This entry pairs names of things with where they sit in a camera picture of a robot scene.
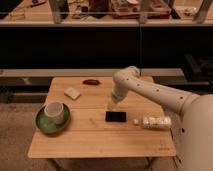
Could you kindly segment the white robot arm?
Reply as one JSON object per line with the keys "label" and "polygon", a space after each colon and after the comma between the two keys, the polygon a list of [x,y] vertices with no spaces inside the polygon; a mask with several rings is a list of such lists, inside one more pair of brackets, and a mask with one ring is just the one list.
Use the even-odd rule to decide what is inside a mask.
{"label": "white robot arm", "polygon": [[182,119],[178,171],[213,171],[213,94],[198,95],[140,79],[140,70],[129,66],[112,76],[111,99],[121,102],[133,91],[164,106]]}

